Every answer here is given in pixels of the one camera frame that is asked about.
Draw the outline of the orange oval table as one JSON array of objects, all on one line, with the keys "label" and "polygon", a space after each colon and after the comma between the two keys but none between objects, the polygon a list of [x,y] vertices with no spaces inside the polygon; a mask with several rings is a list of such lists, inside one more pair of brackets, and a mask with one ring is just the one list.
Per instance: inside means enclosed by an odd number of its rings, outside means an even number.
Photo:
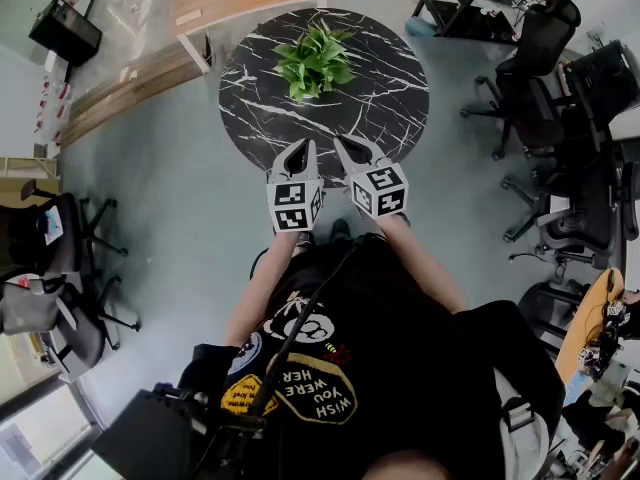
[{"label": "orange oval table", "polygon": [[604,328],[606,306],[622,295],[624,279],[617,268],[602,272],[582,298],[555,361],[556,370],[568,386],[578,371],[578,355]]}]

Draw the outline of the person's black printed shirt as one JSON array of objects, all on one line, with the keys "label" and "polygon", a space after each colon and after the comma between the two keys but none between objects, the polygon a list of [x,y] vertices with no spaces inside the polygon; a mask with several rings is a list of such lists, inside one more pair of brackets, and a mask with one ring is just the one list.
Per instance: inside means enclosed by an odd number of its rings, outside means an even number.
[{"label": "person's black printed shirt", "polygon": [[545,420],[549,449],[565,396],[513,302],[451,314],[375,236],[294,256],[245,344],[197,346],[180,386],[243,414],[282,348],[247,456],[259,480],[362,480],[394,459],[505,480],[494,369]]}]

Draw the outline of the person's right forearm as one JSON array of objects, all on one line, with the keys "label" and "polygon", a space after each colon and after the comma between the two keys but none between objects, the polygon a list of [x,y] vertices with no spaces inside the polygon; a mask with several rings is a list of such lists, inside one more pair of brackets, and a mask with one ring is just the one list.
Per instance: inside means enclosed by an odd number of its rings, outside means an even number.
[{"label": "person's right forearm", "polygon": [[383,216],[376,223],[405,269],[425,294],[451,314],[469,309],[452,276],[426,250],[399,214]]}]

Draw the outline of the wooden floor platform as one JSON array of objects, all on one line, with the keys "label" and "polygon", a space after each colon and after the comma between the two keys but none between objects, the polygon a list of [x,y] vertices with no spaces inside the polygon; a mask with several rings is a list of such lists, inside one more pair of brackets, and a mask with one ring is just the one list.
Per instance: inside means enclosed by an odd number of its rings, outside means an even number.
[{"label": "wooden floor platform", "polygon": [[71,105],[60,149],[137,104],[202,75],[201,68],[179,42],[137,59]]}]

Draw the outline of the black round stool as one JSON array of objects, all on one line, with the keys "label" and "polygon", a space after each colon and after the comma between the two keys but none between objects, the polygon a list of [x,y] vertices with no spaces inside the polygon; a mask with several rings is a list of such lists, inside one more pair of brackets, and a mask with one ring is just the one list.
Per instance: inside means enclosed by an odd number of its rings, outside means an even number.
[{"label": "black round stool", "polygon": [[549,334],[564,340],[568,325],[591,287],[573,279],[568,281],[567,286],[568,289],[563,290],[552,287],[549,282],[536,283],[518,303],[520,313],[552,359],[557,358],[560,348],[546,341],[543,336]]}]

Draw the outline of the blue round object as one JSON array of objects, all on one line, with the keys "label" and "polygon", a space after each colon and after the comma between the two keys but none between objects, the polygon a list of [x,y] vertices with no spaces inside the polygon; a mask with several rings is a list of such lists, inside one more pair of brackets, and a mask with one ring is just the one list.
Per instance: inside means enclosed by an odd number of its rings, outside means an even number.
[{"label": "blue round object", "polygon": [[411,37],[436,37],[438,35],[436,25],[416,16],[406,22],[405,29]]}]

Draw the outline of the grey office chair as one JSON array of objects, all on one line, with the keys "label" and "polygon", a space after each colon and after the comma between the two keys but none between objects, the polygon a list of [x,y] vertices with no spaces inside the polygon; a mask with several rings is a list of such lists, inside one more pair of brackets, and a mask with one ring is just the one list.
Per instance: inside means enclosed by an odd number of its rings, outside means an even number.
[{"label": "grey office chair", "polygon": [[95,296],[79,291],[64,275],[32,278],[25,286],[5,282],[0,288],[0,333],[39,335],[46,360],[58,368],[62,381],[72,383],[101,361],[106,348],[120,348],[108,323],[141,329],[139,321],[127,323],[106,311],[111,292],[120,284],[121,278],[113,276]]}]

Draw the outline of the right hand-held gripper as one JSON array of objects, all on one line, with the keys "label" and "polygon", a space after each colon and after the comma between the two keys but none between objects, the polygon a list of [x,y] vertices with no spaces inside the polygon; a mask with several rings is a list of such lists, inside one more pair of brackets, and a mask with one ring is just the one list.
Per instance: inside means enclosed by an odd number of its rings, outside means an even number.
[{"label": "right hand-held gripper", "polygon": [[[374,142],[354,135],[333,139],[343,172],[349,180],[352,202],[369,217],[404,213],[409,185],[399,163]],[[366,165],[377,167],[363,171]]]}]

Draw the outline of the person's left forearm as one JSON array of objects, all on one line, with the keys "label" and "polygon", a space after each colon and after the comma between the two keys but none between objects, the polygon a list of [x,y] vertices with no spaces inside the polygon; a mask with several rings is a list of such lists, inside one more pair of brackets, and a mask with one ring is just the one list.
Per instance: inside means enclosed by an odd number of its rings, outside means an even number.
[{"label": "person's left forearm", "polygon": [[299,237],[299,232],[279,232],[274,236],[232,312],[224,346],[240,348],[263,320],[271,295],[291,261]]}]

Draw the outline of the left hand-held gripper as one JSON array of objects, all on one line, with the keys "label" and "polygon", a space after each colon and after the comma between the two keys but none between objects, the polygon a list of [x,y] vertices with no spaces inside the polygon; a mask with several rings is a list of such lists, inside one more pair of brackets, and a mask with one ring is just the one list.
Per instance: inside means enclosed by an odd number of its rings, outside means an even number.
[{"label": "left hand-held gripper", "polygon": [[275,231],[311,231],[323,205],[323,187],[313,139],[300,139],[279,153],[266,185]]}]

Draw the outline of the grey shoulder bag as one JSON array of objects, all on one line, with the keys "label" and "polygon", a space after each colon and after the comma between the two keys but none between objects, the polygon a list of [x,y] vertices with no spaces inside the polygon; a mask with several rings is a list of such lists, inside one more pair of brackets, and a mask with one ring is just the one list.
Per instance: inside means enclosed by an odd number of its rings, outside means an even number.
[{"label": "grey shoulder bag", "polygon": [[501,402],[499,431],[505,480],[534,480],[549,451],[548,427],[497,369],[494,369],[494,378]]}]

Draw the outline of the black box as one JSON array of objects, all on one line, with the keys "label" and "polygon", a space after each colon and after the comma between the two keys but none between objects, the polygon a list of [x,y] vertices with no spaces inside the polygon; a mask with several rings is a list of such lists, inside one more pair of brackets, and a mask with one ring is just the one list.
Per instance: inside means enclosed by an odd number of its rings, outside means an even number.
[{"label": "black box", "polygon": [[52,0],[36,18],[28,37],[79,67],[97,54],[103,33],[65,0]]}]

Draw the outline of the green potted plant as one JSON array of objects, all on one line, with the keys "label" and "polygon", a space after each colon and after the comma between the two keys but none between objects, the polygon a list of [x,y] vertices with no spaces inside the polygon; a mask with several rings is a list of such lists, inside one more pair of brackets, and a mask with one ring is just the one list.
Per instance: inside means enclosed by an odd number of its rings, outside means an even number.
[{"label": "green potted plant", "polygon": [[275,71],[289,83],[289,97],[297,102],[319,98],[356,76],[344,43],[354,35],[349,29],[331,29],[321,19],[312,22],[293,44],[272,49],[279,56]]}]

